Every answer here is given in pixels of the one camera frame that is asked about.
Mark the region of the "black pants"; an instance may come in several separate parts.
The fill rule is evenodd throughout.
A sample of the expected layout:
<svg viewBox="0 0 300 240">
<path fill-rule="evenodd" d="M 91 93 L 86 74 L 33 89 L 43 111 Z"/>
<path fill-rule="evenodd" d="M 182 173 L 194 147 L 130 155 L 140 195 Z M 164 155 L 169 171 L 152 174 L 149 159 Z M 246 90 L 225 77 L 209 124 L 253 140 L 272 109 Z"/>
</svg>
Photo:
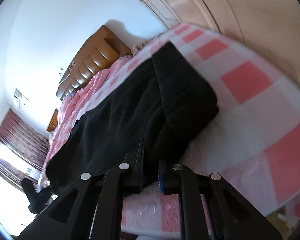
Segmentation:
<svg viewBox="0 0 300 240">
<path fill-rule="evenodd" d="M 143 152 L 141 186 L 158 179 L 160 163 L 177 163 L 217 116 L 217 96 L 167 42 L 117 89 L 75 123 L 46 175 L 61 194 L 81 174 L 106 174 L 128 153 Z"/>
</svg>

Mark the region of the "dark red curtain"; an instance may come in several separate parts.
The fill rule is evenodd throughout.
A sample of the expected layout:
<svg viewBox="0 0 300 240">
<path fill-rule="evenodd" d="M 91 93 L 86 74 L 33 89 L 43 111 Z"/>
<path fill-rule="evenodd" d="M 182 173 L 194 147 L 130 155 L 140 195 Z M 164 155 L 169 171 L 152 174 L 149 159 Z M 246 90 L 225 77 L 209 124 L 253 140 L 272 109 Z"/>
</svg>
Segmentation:
<svg viewBox="0 0 300 240">
<path fill-rule="evenodd" d="M 47 136 L 11 108 L 0 110 L 0 152 L 18 157 L 41 173 L 48 151 Z"/>
</svg>

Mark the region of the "far wooden nightstand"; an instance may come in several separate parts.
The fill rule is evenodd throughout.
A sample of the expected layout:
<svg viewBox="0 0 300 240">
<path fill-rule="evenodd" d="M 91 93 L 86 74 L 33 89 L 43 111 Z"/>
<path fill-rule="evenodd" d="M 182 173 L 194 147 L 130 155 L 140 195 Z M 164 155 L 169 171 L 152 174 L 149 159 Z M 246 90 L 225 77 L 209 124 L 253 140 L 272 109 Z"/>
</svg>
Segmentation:
<svg viewBox="0 0 300 240">
<path fill-rule="evenodd" d="M 52 118 L 51 118 L 51 120 L 49 122 L 49 125 L 47 127 L 47 131 L 48 132 L 53 132 L 56 129 L 56 127 L 58 126 L 57 115 L 58 115 L 58 110 L 55 109 L 55 111 L 54 111 L 54 113 L 52 115 Z"/>
</svg>

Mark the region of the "pink checkered bed sheet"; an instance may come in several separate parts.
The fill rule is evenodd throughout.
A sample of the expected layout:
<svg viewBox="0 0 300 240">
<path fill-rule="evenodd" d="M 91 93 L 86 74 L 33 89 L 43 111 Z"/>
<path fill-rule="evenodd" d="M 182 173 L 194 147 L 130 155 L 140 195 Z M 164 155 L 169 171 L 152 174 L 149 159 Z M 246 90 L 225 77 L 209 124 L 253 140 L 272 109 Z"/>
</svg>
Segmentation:
<svg viewBox="0 0 300 240">
<path fill-rule="evenodd" d="M 300 222 L 300 90 L 242 44 L 180 23 L 138 51 L 79 111 L 97 106 L 171 41 L 214 89 L 219 114 L 190 143 L 183 164 L 220 173 L 288 238 Z"/>
</svg>

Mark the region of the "pink quilt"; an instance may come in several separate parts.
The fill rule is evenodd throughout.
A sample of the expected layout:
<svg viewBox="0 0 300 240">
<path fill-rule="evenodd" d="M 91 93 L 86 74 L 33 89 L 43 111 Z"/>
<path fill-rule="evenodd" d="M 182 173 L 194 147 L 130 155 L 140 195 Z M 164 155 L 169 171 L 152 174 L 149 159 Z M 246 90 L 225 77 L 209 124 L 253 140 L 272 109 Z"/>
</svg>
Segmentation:
<svg viewBox="0 0 300 240">
<path fill-rule="evenodd" d="M 65 135 L 69 134 L 79 111 L 90 100 L 90 98 L 101 88 L 107 78 L 117 73 L 124 64 L 131 59 L 130 55 L 125 55 L 116 60 L 110 68 L 99 71 L 88 84 L 66 96 L 57 114 L 58 125 L 56 129 L 50 133 L 49 143 L 50 148 L 43 165 L 43 172 L 45 172 L 47 163 L 61 148 L 62 144 L 66 141 Z"/>
</svg>

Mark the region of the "brown leather headboard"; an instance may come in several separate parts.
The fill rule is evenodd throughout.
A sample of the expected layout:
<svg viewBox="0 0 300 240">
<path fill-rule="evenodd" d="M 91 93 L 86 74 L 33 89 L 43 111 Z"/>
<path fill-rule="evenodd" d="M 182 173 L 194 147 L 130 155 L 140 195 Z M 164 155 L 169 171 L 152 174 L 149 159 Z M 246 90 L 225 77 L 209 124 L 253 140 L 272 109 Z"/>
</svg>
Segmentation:
<svg viewBox="0 0 300 240">
<path fill-rule="evenodd" d="M 69 94 L 84 88 L 98 72 L 108 69 L 130 49 L 108 27 L 102 25 L 81 46 L 65 70 L 56 92 L 63 100 Z"/>
</svg>

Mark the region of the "light wood wardrobe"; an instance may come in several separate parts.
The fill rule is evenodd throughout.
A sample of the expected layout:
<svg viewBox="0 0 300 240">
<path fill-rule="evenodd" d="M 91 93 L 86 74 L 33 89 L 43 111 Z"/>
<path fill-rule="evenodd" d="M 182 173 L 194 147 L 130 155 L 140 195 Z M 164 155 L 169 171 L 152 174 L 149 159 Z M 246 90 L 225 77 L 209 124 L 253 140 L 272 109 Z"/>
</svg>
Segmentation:
<svg viewBox="0 0 300 240">
<path fill-rule="evenodd" d="M 139 0 L 166 26 L 189 22 L 270 59 L 300 86 L 300 0 Z"/>
</svg>

